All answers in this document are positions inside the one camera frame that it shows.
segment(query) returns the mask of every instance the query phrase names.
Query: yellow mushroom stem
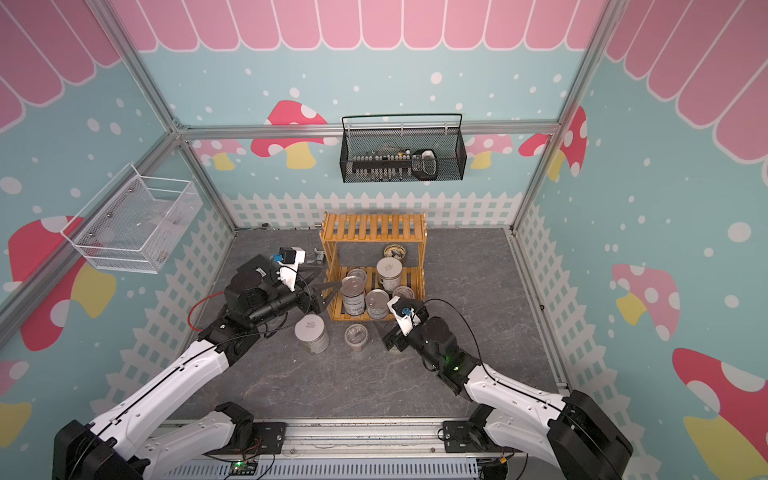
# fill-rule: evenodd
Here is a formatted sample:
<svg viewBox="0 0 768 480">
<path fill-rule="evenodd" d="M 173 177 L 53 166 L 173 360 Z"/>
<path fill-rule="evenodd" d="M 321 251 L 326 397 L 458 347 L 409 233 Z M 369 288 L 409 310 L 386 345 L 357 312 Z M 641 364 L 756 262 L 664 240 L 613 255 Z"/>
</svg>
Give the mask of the yellow mushroom stem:
<svg viewBox="0 0 768 480">
<path fill-rule="evenodd" d="M 288 154 L 288 168 L 298 170 L 303 168 L 312 168 L 317 161 L 310 152 L 310 146 L 303 141 L 286 147 Z"/>
</svg>

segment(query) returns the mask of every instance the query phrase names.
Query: wooden slat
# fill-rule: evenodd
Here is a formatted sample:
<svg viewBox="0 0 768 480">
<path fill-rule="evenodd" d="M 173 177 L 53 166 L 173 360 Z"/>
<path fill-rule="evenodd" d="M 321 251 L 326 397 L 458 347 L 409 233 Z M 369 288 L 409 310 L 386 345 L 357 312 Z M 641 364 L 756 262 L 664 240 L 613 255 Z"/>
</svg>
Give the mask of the wooden slat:
<svg viewBox="0 0 768 480">
<path fill-rule="evenodd" d="M 355 223 L 357 223 L 357 215 L 349 215 L 348 221 L 349 221 L 349 231 L 346 233 L 346 239 L 347 240 L 356 239 L 357 236 L 355 235 Z"/>
</svg>

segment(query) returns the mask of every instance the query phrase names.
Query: bamboo shelf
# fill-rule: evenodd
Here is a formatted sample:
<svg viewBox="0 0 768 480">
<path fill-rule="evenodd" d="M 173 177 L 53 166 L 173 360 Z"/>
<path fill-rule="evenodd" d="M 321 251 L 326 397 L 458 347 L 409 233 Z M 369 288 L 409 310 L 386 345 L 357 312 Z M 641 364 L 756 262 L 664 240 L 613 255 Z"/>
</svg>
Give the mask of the bamboo shelf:
<svg viewBox="0 0 768 480">
<path fill-rule="evenodd" d="M 341 280 L 354 266 L 339 263 L 339 242 L 357 243 L 417 243 L 419 266 L 403 267 L 401 284 L 410 286 L 416 298 L 425 298 L 424 255 L 427 247 L 427 228 L 424 215 L 345 215 L 326 213 L 320 241 L 328 259 L 327 281 Z M 362 266 L 368 274 L 366 293 L 376 288 L 376 267 Z M 368 313 L 350 316 L 343 311 L 341 294 L 333 297 L 328 307 L 333 320 L 371 320 Z M 394 320 L 390 313 L 387 320 Z"/>
</svg>

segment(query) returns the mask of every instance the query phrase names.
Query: gray floor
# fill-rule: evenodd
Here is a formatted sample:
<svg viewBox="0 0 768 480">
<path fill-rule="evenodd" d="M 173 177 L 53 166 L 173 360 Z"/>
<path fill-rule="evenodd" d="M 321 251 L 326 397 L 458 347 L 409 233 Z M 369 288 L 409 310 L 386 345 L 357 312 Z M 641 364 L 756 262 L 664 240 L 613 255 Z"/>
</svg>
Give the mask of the gray floor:
<svg viewBox="0 0 768 480">
<path fill-rule="evenodd" d="M 214 291 L 223 290 L 246 260 L 258 253 L 276 253 L 281 246 L 312 252 L 321 244 L 316 230 L 239 232 Z M 342 265 L 375 265 L 382 247 L 347 244 L 339 256 Z M 415 247 L 409 250 L 406 264 L 415 262 L 415 252 Z M 425 281 L 428 298 L 448 300 L 464 314 L 486 363 L 514 379 L 556 391 L 503 230 L 430 230 Z M 213 321 L 222 304 L 223 296 L 209 300 L 198 326 Z M 459 345 L 475 353 L 467 327 L 455 312 L 437 302 L 429 304 L 429 312 L 446 319 Z M 399 356 L 387 353 L 374 325 L 369 324 L 372 341 L 362 352 L 353 352 L 342 337 L 349 323 L 331 322 L 327 314 L 323 316 L 331 334 L 325 352 L 316 356 L 305 352 L 292 329 L 261 339 L 232 368 L 195 393 L 172 418 L 197 419 L 227 401 L 240 404 L 258 419 L 446 417 L 472 412 L 472 404 L 453 396 L 425 370 L 412 349 Z M 293 312 L 289 323 L 299 318 L 300 313 Z"/>
</svg>

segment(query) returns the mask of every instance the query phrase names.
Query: tin can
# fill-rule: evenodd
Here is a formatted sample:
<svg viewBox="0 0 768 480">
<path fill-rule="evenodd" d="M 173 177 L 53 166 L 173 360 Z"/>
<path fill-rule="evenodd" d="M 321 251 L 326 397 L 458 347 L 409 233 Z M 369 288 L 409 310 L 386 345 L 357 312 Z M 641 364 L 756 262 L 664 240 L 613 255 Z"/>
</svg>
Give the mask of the tin can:
<svg viewBox="0 0 768 480">
<path fill-rule="evenodd" d="M 392 292 L 392 296 L 399 296 L 400 298 L 416 298 L 416 294 L 410 286 L 401 285 L 395 288 Z"/>
<path fill-rule="evenodd" d="M 376 264 L 376 275 L 381 287 L 387 292 L 392 292 L 400 286 L 402 263 L 396 258 L 384 257 Z"/>
<path fill-rule="evenodd" d="M 389 315 L 387 302 L 389 302 L 389 294 L 384 290 L 371 290 L 366 295 L 366 307 L 371 320 L 385 319 Z"/>
<path fill-rule="evenodd" d="M 341 298 L 344 311 L 351 316 L 360 316 L 366 311 L 366 281 L 358 276 L 348 276 L 341 284 Z"/>
<path fill-rule="evenodd" d="M 323 318 L 319 315 L 309 314 L 304 316 L 293 327 L 296 338 L 302 343 L 304 349 L 312 354 L 322 353 L 330 343 L 328 330 Z"/>
<path fill-rule="evenodd" d="M 362 351 L 362 348 L 368 343 L 368 329 L 359 323 L 354 323 L 346 327 L 344 332 L 344 341 L 352 350 Z"/>
<path fill-rule="evenodd" d="M 368 280 L 368 273 L 362 268 L 353 268 L 346 273 L 347 276 L 359 276 L 363 280 Z"/>
</svg>

